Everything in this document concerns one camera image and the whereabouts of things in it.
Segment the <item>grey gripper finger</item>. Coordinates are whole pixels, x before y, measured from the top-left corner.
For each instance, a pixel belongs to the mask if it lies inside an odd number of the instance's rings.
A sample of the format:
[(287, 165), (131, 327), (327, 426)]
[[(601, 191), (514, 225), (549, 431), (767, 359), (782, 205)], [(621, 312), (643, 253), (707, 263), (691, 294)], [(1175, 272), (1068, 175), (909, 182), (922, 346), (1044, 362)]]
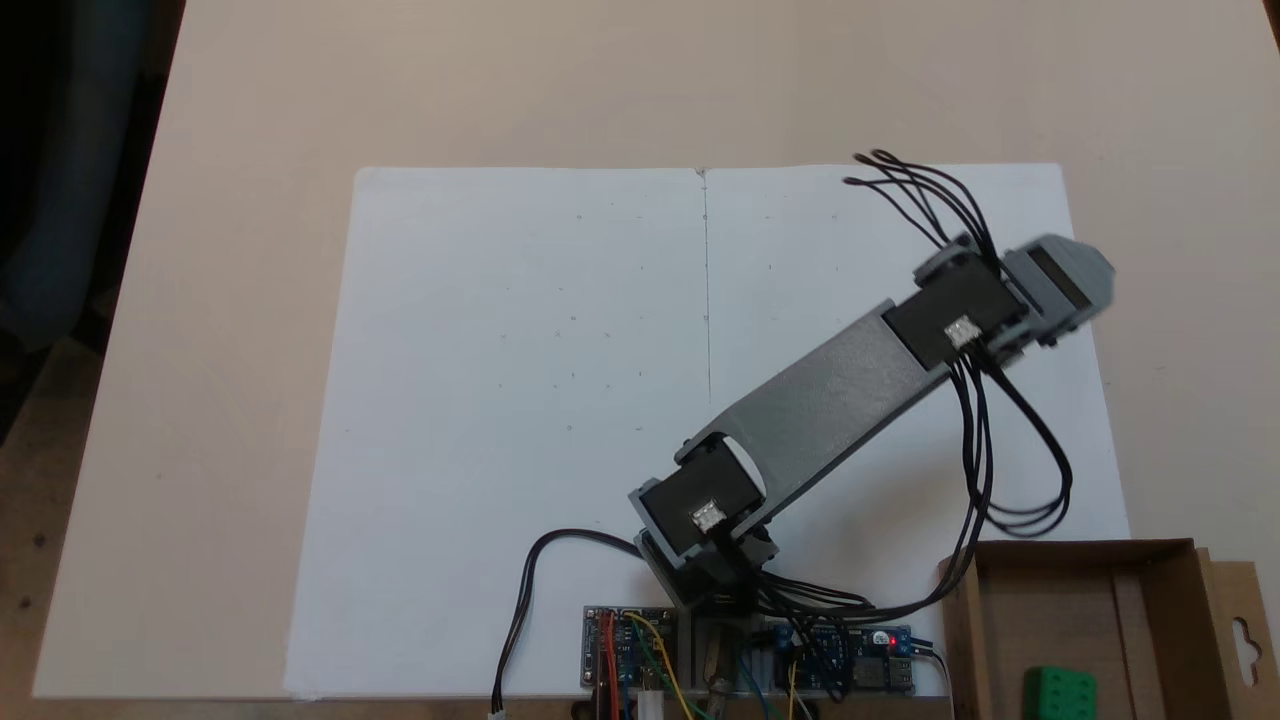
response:
[(1070, 246), (1070, 279), (1079, 290), (1082, 307), (1079, 322), (1092, 322), (1114, 304), (1115, 268), (1096, 247), (1073, 241)]

